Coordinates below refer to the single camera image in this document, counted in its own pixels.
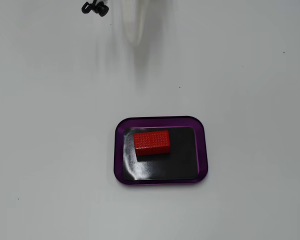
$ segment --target purple tray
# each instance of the purple tray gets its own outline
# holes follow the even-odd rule
[[[194,131],[196,161],[198,174],[192,179],[137,179],[126,180],[123,177],[124,166],[124,133],[129,129],[151,128],[192,128]],[[208,173],[208,158],[205,140],[205,130],[202,123],[192,116],[169,117],[133,117],[121,121],[115,129],[114,143],[114,175],[126,185],[157,185],[157,184],[194,184],[205,178]]]

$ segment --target red rectangular block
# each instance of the red rectangular block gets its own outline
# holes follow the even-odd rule
[[[167,130],[135,133],[133,136],[137,156],[170,153],[170,139]]]

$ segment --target tray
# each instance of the tray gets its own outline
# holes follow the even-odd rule
[[[134,133],[168,130],[169,154],[136,156]],[[208,173],[205,131],[191,116],[134,117],[115,130],[114,175],[126,185],[194,184]]]

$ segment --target textured surface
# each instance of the textured surface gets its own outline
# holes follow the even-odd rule
[[[135,133],[133,138],[137,156],[170,153],[169,132],[167,130]]]

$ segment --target black cable clip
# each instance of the black cable clip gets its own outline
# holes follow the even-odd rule
[[[81,8],[82,12],[84,14],[88,14],[92,10],[96,14],[99,14],[101,17],[104,17],[108,13],[109,7],[106,6],[103,1],[99,2],[98,4],[96,3],[97,0],[93,0],[93,3],[86,2]]]

